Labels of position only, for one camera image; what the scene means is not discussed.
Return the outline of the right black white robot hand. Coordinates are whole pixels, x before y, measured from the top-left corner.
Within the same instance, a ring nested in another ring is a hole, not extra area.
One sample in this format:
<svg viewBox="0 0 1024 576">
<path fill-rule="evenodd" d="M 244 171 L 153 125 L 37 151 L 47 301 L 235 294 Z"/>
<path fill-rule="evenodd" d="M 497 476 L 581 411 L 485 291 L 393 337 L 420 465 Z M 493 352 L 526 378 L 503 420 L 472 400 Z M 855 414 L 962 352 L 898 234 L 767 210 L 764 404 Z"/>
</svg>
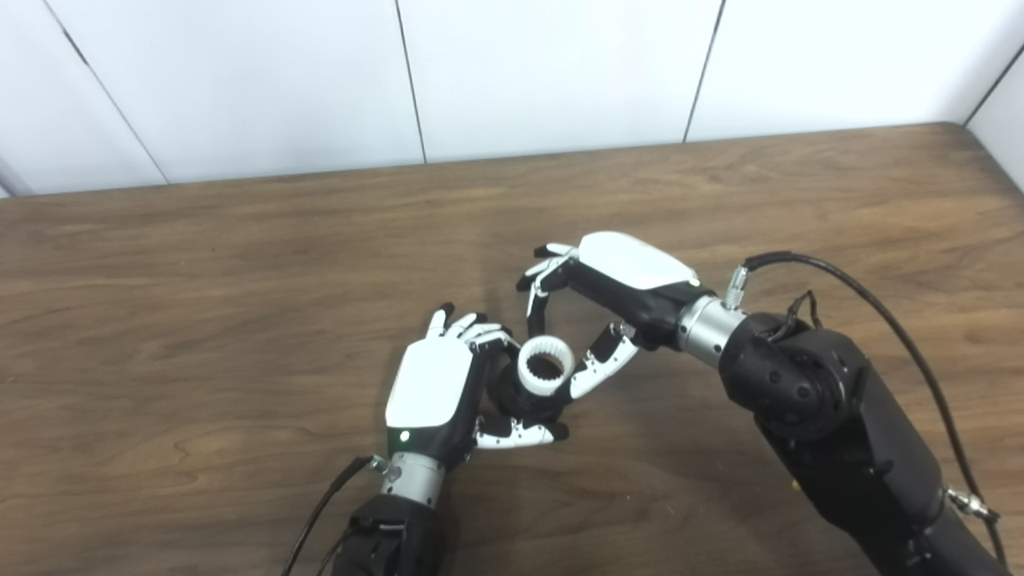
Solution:
<svg viewBox="0 0 1024 576">
<path fill-rule="evenodd" d="M 690 266 L 621 232 L 586 234 L 577 246 L 548 243 L 534 255 L 540 262 L 516 283 L 516 291 L 528 294 L 530 336 L 519 355 L 517 376 L 532 398 L 552 398 L 560 405 L 596 389 L 640 349 L 679 349 L 684 310 L 713 294 Z M 567 344 L 546 333 L 550 295 L 564 289 L 618 318 L 579 362 Z"/>
</svg>

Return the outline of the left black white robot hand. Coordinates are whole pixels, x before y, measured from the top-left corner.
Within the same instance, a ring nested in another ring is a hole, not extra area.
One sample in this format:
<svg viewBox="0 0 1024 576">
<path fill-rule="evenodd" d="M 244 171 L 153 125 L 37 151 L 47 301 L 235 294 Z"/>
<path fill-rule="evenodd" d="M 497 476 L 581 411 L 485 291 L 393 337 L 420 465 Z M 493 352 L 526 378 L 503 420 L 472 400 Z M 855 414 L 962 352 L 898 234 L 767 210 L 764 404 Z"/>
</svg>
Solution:
<svg viewBox="0 0 1024 576">
<path fill-rule="evenodd" d="M 406 347 L 385 409 L 387 454 L 416 454 L 446 470 L 476 449 L 508 450 L 564 442 L 566 424 L 482 416 L 480 405 L 490 367 L 501 354 L 516 360 L 522 348 L 501 323 L 479 311 L 455 318 L 445 302 L 433 311 L 426 331 Z"/>
</svg>

